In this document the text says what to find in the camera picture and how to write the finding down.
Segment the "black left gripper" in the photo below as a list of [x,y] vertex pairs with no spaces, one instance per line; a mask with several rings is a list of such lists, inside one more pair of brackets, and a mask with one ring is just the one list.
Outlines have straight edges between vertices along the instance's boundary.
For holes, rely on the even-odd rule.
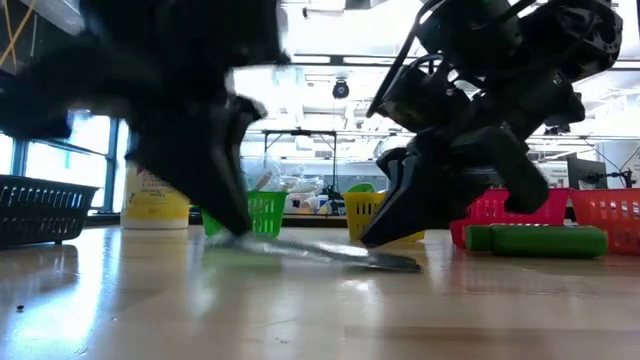
[[[288,62],[280,0],[80,0],[85,36],[119,61],[83,102],[126,112],[134,161],[233,234],[251,228],[240,146],[264,106],[235,97],[235,68]],[[165,137],[169,117],[191,120]]]

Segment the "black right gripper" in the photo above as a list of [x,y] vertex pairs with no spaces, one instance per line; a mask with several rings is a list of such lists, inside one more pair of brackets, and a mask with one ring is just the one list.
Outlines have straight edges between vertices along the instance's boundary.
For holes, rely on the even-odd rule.
[[509,192],[508,210],[535,212],[549,189],[527,157],[527,139],[543,124],[585,118],[580,95],[558,71],[525,75],[468,97],[449,80],[446,59],[433,73],[422,70],[434,59],[426,55],[393,66],[367,111],[415,136],[406,148],[387,150],[376,160],[390,186],[362,235],[364,245],[443,228],[464,218],[495,183]]

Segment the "black comb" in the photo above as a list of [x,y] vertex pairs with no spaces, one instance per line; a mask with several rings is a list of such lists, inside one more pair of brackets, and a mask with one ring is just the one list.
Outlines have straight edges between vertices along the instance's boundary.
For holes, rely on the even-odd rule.
[[254,233],[246,233],[242,236],[219,235],[210,238],[206,242],[206,247],[237,253],[337,263],[391,272],[420,273],[422,271],[422,266],[407,256],[370,251],[363,247],[333,242],[270,239]]

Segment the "yellow plastic basket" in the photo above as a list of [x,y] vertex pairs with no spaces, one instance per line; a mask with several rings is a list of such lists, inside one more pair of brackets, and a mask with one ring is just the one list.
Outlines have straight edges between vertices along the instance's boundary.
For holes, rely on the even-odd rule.
[[343,194],[347,226],[352,241],[360,239],[376,215],[385,195],[385,192],[346,192]]

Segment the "green plastic basket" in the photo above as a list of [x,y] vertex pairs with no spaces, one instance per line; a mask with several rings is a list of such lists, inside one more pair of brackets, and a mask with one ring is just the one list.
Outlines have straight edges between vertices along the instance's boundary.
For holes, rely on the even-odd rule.
[[267,238],[280,234],[286,192],[241,192],[224,196],[201,207],[205,234],[213,236],[223,230],[233,235],[253,232]]

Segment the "yellow white wipes canister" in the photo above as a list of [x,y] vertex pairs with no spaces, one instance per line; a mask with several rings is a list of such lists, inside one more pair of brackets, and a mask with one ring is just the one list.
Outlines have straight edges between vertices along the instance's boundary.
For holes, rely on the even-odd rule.
[[189,199],[128,161],[120,225],[129,230],[181,230],[189,225]]

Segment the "red plastic basket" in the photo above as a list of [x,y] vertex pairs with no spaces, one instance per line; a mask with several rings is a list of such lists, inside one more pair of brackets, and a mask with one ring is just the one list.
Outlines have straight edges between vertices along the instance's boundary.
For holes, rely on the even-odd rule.
[[509,196],[506,189],[489,189],[469,206],[465,218],[449,224],[452,242],[456,248],[465,249],[465,229],[470,225],[562,225],[569,192],[569,188],[552,188],[548,200],[535,213],[517,214],[505,210]]

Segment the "black crossbar with light strips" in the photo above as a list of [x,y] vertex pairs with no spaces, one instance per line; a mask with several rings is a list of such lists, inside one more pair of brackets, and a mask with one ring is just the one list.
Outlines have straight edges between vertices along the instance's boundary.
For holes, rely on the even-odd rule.
[[[301,54],[292,55],[291,63],[301,66],[390,67],[394,56]],[[610,71],[640,71],[640,60],[617,61]]]

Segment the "dark background monitor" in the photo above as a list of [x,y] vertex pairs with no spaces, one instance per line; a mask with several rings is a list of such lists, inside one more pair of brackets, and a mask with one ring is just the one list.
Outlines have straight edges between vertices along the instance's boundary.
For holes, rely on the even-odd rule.
[[607,189],[606,165],[603,162],[567,159],[569,187],[575,190]]

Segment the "black plastic basket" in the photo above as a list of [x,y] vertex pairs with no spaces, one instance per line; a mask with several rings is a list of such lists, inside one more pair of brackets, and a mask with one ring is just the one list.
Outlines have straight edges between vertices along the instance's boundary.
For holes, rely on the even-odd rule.
[[96,187],[0,175],[0,249],[77,238]]

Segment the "orange plastic basket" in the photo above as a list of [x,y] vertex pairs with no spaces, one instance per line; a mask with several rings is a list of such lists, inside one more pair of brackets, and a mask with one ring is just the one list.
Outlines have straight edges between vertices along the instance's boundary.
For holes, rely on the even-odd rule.
[[573,190],[570,200],[578,224],[606,233],[610,254],[640,256],[640,188]]

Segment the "black background workstation frame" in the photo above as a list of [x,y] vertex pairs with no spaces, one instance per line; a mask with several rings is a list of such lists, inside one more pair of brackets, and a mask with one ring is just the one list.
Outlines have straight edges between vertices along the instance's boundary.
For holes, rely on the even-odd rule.
[[333,201],[340,197],[336,192],[336,175],[337,175],[337,140],[338,135],[335,130],[303,130],[303,129],[289,129],[289,130],[262,130],[264,135],[264,153],[269,151],[269,148],[275,144],[283,135],[296,137],[320,137],[332,150],[332,182],[328,186],[327,195],[328,199]]

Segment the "window with dark frame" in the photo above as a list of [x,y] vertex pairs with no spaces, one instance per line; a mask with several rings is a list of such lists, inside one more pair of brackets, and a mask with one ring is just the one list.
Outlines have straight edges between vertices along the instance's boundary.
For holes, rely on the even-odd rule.
[[123,205],[129,127],[87,110],[68,114],[72,133],[52,142],[15,141],[0,132],[0,174],[92,186],[91,208],[119,212]]

